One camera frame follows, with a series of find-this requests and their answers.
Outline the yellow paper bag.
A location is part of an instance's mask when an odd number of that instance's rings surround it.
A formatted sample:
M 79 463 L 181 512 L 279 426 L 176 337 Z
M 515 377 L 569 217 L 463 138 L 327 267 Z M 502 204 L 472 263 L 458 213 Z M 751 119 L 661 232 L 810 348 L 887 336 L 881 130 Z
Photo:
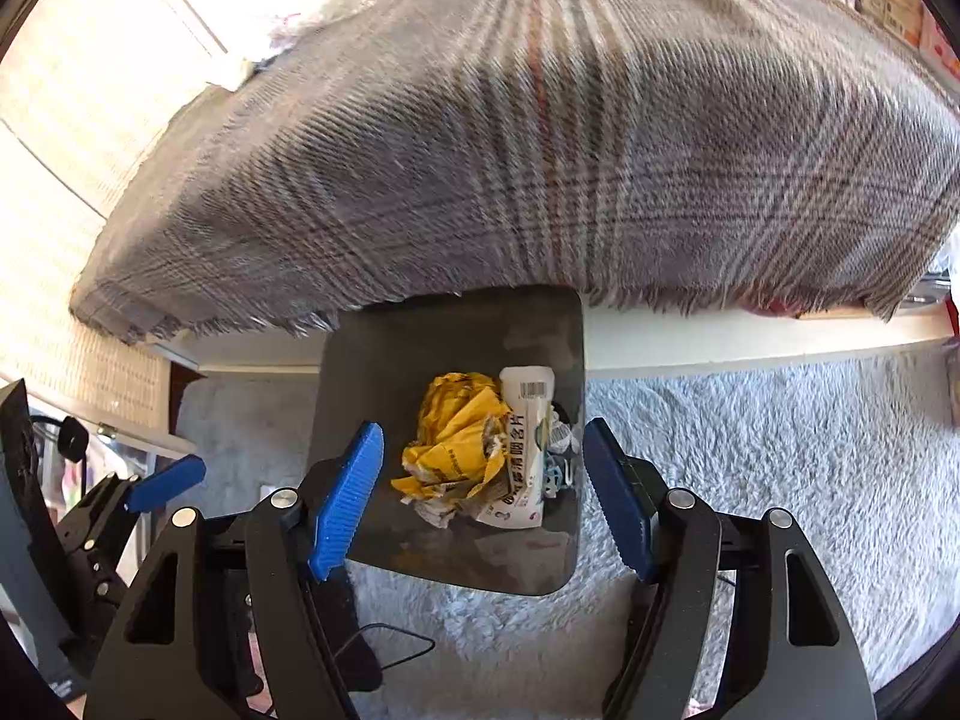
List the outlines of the yellow paper bag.
M 421 400 L 415 439 L 400 456 L 404 476 L 391 481 L 392 489 L 428 525 L 446 528 L 505 468 L 508 415 L 491 377 L 435 377 Z

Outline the torn white medicine box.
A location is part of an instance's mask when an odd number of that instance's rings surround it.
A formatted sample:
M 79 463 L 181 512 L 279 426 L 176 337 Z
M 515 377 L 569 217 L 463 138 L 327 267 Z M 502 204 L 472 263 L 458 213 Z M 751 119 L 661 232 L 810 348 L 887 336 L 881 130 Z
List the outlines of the torn white medicine box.
M 500 372 L 509 408 L 505 468 L 482 493 L 473 518 L 498 530 L 528 530 L 544 518 L 545 455 L 555 374 L 547 366 L 511 366 Z

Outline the black trash bin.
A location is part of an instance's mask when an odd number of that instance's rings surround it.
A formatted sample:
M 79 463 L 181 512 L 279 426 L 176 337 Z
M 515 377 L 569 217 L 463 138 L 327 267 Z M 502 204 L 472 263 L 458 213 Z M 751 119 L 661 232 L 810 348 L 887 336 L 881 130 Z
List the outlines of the black trash bin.
M 335 457 L 364 421 L 384 436 L 350 559 L 467 589 L 560 590 L 578 561 L 585 373 L 568 288 L 342 316 L 324 343 L 309 458 Z

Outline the grey plaid tablecloth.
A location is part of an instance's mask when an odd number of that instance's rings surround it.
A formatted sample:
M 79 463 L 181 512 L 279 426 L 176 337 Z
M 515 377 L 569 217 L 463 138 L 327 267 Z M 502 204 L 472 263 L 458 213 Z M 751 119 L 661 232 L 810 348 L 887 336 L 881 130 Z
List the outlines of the grey plaid tablecloth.
M 185 106 L 71 313 L 125 341 L 428 294 L 888 317 L 958 221 L 958 106 L 835 0 L 329 0 Z

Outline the white bottle pink label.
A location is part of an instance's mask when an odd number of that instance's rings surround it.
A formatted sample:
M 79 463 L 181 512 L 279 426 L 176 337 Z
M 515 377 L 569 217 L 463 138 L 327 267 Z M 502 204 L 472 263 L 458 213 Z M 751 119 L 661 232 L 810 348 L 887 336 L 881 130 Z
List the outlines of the white bottle pink label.
M 921 43 L 919 52 L 924 60 L 951 83 L 960 82 L 960 65 L 958 57 L 953 52 L 946 33 L 937 23 L 929 8 L 923 10 L 923 29 L 921 29 Z

